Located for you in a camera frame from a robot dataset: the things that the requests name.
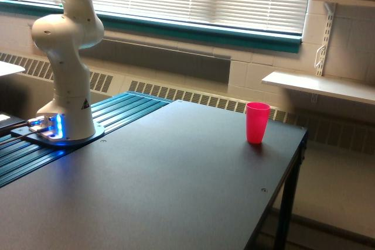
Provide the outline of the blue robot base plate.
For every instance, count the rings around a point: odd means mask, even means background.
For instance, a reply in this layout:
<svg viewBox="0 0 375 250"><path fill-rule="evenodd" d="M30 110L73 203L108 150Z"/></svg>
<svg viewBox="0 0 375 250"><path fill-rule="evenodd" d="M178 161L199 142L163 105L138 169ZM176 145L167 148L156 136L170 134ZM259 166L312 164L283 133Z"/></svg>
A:
<svg viewBox="0 0 375 250"><path fill-rule="evenodd" d="M48 146L52 148L73 148L73 147L80 147L84 146L88 143L94 142L95 140L101 138L104 135L104 127L101 126L99 123L95 122L95 134L91 137L81 139L81 140L67 140L67 141L51 141L47 138L43 138L39 136L38 134L32 132L29 130L27 126L23 126L20 128L16 128L10 131L11 136L17 137L26 135L27 133L30 133L30 135L25 137L25 140L28 142L36 143L43 146Z"/></svg>

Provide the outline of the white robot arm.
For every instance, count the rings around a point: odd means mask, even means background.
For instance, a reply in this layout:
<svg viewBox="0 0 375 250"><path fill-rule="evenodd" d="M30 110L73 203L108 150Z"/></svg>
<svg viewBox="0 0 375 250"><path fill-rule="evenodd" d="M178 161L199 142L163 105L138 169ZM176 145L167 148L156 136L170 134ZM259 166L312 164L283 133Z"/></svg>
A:
<svg viewBox="0 0 375 250"><path fill-rule="evenodd" d="M72 142L96 132L90 92L90 71L79 51L101 42L104 26L92 0L61 0L62 14L39 18L32 25L36 47L49 59L53 71L53 99L37 111L45 117L42 137Z"/></svg>

